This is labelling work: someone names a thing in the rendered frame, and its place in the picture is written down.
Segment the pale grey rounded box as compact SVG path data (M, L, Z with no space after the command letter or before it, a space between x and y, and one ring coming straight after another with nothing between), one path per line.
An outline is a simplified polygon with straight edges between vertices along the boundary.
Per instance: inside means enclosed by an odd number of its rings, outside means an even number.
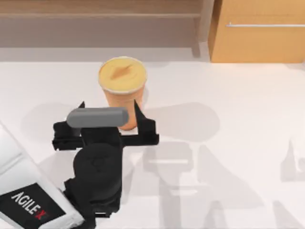
M73 128L120 127L128 121L128 111L124 107L77 108L66 118Z

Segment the wooden cupboard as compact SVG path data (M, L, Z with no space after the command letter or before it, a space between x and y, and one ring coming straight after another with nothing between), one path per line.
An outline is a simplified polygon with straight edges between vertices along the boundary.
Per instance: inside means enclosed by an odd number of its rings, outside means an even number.
M233 24L305 24L305 0L214 0L211 62L305 62L305 28L231 28Z

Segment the wooden open shelf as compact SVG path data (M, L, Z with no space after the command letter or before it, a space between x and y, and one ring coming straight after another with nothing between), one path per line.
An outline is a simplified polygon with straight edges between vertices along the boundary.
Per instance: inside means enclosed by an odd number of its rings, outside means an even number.
M188 48L204 0L0 0L0 48Z

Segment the orange cup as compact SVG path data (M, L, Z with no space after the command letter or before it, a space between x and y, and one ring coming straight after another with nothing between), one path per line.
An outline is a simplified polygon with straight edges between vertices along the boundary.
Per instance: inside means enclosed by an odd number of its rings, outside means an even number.
M132 130L137 126L134 103L142 108L147 82L144 64L132 57L121 56L106 61L99 70L99 85L110 107L125 107L129 121L120 127Z

